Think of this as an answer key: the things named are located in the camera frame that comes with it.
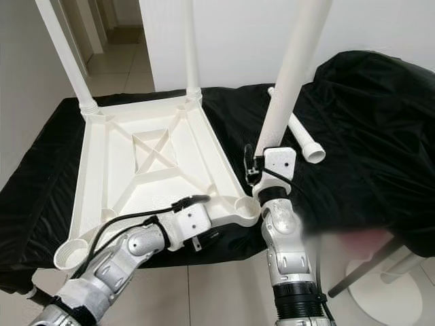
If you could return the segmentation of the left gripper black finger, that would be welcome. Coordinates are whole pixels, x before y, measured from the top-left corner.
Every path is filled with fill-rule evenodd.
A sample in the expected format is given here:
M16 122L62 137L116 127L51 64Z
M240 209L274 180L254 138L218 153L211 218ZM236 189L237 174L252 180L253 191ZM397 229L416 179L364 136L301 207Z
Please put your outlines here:
M209 201L209 199L211 199L211 196L208 195L187 196L187 198L182 198L177 202L174 202L174 204L172 204L172 211L180 212L183 209L190 207L194 204L205 204L206 202Z

